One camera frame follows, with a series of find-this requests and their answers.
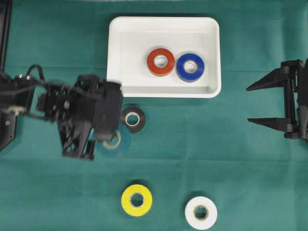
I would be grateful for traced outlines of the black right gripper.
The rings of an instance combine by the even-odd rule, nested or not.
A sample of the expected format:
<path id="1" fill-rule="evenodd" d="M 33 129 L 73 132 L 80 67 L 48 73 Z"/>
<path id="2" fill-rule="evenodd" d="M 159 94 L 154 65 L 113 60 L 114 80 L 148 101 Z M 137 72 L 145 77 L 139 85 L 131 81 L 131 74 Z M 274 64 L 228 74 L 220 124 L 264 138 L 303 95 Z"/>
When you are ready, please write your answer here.
<path id="1" fill-rule="evenodd" d="M 284 87 L 285 118 L 248 118 L 257 125 L 285 132 L 285 138 L 308 138 L 308 63 L 302 60 L 285 61 L 246 91 Z"/>

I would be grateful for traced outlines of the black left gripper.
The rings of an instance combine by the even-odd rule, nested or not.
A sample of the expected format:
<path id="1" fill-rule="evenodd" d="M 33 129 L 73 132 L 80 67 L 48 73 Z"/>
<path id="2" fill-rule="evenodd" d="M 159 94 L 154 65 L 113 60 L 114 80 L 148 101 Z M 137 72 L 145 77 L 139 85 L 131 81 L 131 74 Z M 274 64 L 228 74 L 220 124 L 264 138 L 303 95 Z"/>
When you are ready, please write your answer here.
<path id="1" fill-rule="evenodd" d="M 44 82 L 46 93 L 38 96 L 36 109 L 44 119 L 56 122 L 62 155 L 94 159 L 95 141 L 89 141 L 94 127 L 95 104 L 103 99 L 103 79 L 97 75 L 80 75 L 73 86 Z"/>

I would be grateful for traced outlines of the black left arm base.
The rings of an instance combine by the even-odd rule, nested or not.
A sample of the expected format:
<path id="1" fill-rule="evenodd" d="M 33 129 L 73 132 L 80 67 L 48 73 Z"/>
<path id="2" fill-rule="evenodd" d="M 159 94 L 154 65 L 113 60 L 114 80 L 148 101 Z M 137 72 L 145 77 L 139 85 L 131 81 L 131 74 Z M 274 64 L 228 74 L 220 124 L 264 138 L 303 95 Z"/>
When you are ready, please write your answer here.
<path id="1" fill-rule="evenodd" d="M 0 87 L 3 87 L 3 81 L 7 79 L 4 71 L 6 61 L 6 51 L 8 45 L 12 0 L 0 1 Z M 15 138 L 16 117 L 11 115 L 0 103 L 0 150 L 2 151 Z"/>

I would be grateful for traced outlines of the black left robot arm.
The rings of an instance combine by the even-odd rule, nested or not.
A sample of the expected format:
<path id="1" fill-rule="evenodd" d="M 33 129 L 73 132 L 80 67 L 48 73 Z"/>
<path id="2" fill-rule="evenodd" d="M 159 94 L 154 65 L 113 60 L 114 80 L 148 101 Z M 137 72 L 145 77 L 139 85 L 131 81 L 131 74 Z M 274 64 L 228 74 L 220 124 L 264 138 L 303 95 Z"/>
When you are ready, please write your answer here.
<path id="1" fill-rule="evenodd" d="M 1 75 L 0 148 L 14 140 L 18 116 L 29 116 L 57 124 L 63 156 L 93 159 L 95 143 L 112 136 L 104 112 L 108 86 L 97 75 L 80 75 L 73 86 L 46 81 L 44 75 Z"/>

